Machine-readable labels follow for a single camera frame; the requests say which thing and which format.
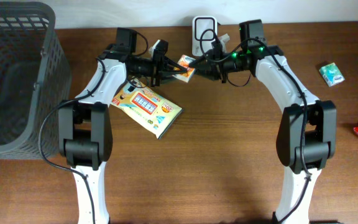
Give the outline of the white barcode scanner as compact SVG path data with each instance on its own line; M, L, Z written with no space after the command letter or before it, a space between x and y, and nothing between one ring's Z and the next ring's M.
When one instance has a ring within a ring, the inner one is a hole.
M202 56L201 47L204 52L212 49L214 35L218 33L218 22L213 16L196 16L192 20L192 55Z

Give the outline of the green tissue pack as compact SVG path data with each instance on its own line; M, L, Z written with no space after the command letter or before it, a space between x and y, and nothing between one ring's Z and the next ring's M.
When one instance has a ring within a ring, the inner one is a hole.
M322 66L319 72L329 87L337 85L345 80L343 74L335 63Z

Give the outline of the dark grey plastic basket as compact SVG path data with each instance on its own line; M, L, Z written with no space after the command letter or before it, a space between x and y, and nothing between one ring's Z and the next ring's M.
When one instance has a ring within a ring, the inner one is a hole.
M51 110L68 98L71 71L42 2L0 2L0 159L40 159L58 152Z

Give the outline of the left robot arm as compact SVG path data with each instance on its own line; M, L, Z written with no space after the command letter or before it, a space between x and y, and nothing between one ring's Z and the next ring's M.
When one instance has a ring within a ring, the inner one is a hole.
M109 223L104 173L112 152L109 106L113 105L161 138L183 111L153 91L161 81L186 68L166 56L168 42L158 40L137 54L140 33L118 28L116 41L97 56L97 69L86 88L58 107L59 151L73 173L79 223Z

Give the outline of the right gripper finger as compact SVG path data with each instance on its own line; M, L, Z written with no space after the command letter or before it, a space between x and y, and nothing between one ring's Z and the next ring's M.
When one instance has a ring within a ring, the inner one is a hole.
M205 70L196 69L195 70L195 75L197 75L198 77L206 78L208 80L212 80L211 74L208 71L205 71Z
M191 67L191 68L210 68L211 63L205 56L202 56L202 57L190 62L189 67Z

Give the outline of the yellow snack bag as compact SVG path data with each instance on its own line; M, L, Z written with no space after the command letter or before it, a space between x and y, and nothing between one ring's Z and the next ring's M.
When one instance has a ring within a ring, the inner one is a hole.
M133 79L112 99L111 104L160 139L181 114L183 108Z

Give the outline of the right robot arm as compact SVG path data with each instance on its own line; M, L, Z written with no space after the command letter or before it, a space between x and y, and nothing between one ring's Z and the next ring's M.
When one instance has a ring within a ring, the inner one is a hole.
M197 59L190 67L224 83L230 73L250 71L265 85L282 112L276 150L284 178L272 223L309 223L316 180L335 153L336 107L308 91L279 46L267 44L260 19L239 24L241 41L231 52L225 51L216 26L212 17L193 19Z

